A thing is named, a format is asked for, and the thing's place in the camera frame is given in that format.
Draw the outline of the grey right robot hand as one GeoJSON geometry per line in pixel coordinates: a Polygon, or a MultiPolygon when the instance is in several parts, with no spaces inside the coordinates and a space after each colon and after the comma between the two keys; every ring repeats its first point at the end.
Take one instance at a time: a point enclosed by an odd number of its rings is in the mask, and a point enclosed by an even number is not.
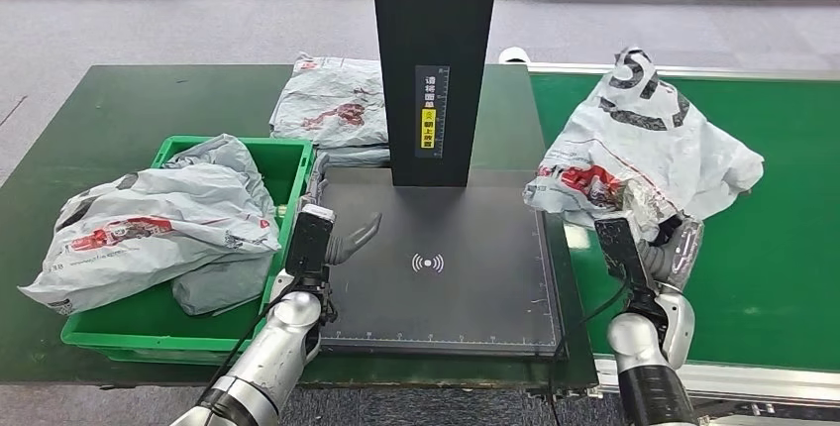
{"type": "Polygon", "coordinates": [[[625,219],[640,261],[653,280],[683,291],[698,257],[704,224],[652,185],[631,178],[622,186],[621,207],[605,217],[625,219]]]}

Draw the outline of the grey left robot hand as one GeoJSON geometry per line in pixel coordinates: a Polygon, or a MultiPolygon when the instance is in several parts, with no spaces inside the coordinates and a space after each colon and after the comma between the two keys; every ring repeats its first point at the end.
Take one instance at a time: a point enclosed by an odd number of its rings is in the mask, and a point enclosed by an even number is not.
{"type": "MultiPolygon", "coordinates": [[[[329,161],[330,157],[328,154],[315,153],[315,160],[307,182],[307,188],[301,200],[298,202],[298,210],[302,210],[309,204],[319,205],[322,192],[328,184],[325,171],[329,161]]],[[[381,219],[382,214],[374,212],[371,219],[353,233],[343,237],[331,235],[327,244],[325,264],[336,266],[346,262],[377,234],[381,219]]]]}

